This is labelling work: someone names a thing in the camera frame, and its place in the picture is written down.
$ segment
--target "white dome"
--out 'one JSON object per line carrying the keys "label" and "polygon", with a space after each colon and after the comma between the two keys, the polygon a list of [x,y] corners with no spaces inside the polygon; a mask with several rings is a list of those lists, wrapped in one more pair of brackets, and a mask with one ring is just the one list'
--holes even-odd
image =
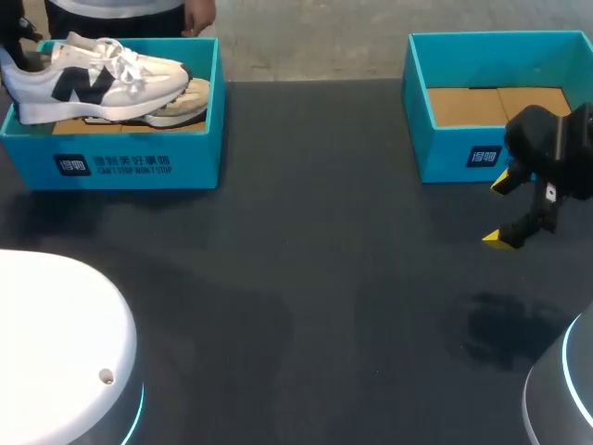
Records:
{"label": "white dome", "polygon": [[68,444],[123,391],[132,314],[101,273],[56,255],[0,250],[0,443]]}

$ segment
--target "concrete floor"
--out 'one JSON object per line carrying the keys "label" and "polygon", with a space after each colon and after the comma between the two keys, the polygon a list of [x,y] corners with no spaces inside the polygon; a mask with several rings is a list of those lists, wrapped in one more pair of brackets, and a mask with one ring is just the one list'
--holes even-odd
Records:
{"label": "concrete floor", "polygon": [[[46,30],[43,0],[25,0]],[[581,29],[589,0],[218,0],[227,79],[399,77],[410,32]]]}

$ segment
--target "white shirt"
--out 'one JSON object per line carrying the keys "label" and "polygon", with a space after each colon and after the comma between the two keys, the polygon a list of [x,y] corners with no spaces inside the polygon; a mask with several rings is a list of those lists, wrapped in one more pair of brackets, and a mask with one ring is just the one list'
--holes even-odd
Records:
{"label": "white shirt", "polygon": [[183,0],[49,0],[62,9],[95,19],[127,19],[169,11]]}

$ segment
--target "blue box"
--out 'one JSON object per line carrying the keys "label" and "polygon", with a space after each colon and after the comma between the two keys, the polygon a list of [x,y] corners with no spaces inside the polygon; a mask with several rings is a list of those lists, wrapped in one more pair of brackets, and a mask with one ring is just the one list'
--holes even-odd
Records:
{"label": "blue box", "polygon": [[[195,77],[210,81],[205,130],[52,134],[54,124],[21,125],[11,107],[0,138],[25,184],[32,190],[215,188],[225,105],[218,39],[123,39],[121,43],[140,54],[178,60]],[[53,44],[44,42],[41,49]],[[119,165],[119,159],[127,165]],[[136,159],[137,164],[127,159]],[[74,175],[64,172],[58,168],[61,160],[82,161],[76,165],[84,169]]]}
{"label": "blue box", "polygon": [[593,47],[579,31],[411,34],[402,98],[423,183],[494,181],[509,162],[504,126],[436,125],[428,89],[456,87],[558,87],[576,109],[593,101]]}

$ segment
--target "white sneaker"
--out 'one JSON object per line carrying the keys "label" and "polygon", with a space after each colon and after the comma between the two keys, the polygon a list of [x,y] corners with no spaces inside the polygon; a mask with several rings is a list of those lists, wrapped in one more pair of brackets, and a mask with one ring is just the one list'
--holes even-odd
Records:
{"label": "white sneaker", "polygon": [[88,39],[86,37],[82,37],[81,35],[77,34],[76,32],[70,32],[68,34],[68,38],[66,39],[66,45],[77,46],[80,49],[86,49],[87,51],[93,51],[94,53],[100,54],[102,57],[105,58],[112,58],[118,56],[120,54],[125,54],[127,57],[132,56],[136,57],[138,60],[143,62],[154,62],[158,61],[160,63],[170,63],[173,65],[182,65],[181,62],[176,60],[169,60],[167,58],[160,58],[160,57],[152,57],[146,56],[144,54],[138,54],[133,52],[130,48],[123,46],[120,42],[115,39],[108,39],[108,38],[101,38],[101,39]]}
{"label": "white sneaker", "polygon": [[[192,79],[185,93],[167,104],[141,118],[128,121],[129,123],[144,123],[153,128],[175,128],[197,121],[208,108],[210,96],[210,82],[204,79]],[[86,118],[86,123],[112,123],[99,118]]]}
{"label": "white sneaker", "polygon": [[54,44],[51,65],[20,70],[0,46],[3,81],[23,124],[93,116],[126,121],[164,107],[189,83],[183,65],[133,52],[106,57],[68,44]]}

